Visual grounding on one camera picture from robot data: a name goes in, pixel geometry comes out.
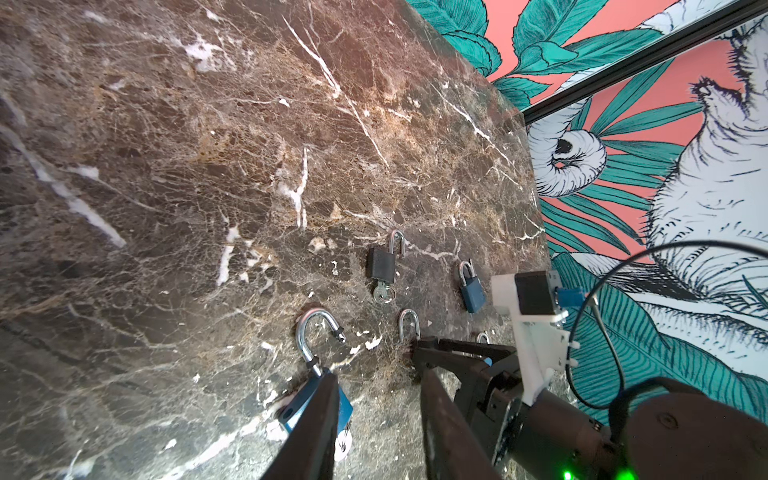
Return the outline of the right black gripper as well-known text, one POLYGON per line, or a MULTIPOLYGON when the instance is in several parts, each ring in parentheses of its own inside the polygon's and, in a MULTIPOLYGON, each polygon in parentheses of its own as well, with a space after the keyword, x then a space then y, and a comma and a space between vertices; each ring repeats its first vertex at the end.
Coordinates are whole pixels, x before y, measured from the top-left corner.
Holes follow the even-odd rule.
POLYGON ((413 342, 419 380, 441 368, 459 380, 454 403, 494 467, 514 460, 536 479, 612 479, 618 447, 608 426, 548 390, 523 401, 522 368, 513 346, 426 337, 413 342))

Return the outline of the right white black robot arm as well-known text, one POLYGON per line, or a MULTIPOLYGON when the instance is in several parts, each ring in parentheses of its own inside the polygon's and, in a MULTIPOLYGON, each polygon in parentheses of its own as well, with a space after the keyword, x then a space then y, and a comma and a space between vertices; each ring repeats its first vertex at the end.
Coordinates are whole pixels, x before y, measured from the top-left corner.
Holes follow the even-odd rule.
POLYGON ((511 346, 430 337, 412 361, 431 479, 497 479, 507 460, 536 479, 767 475, 766 426, 672 379, 621 392, 599 421, 534 383, 511 346))

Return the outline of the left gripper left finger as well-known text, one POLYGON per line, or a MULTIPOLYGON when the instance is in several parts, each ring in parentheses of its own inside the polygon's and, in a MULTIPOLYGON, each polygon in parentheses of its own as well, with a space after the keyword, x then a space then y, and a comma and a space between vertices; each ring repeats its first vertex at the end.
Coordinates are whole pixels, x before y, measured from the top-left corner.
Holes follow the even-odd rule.
POLYGON ((262 479, 332 479, 339 407, 337 377, 326 374, 262 479))

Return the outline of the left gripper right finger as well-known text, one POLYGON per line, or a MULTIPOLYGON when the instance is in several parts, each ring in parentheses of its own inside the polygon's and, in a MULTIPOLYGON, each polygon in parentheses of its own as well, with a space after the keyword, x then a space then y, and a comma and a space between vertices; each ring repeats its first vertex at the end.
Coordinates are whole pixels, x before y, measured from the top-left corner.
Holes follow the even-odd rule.
POLYGON ((433 370, 421 374, 420 407, 428 479, 501 479, 433 370))

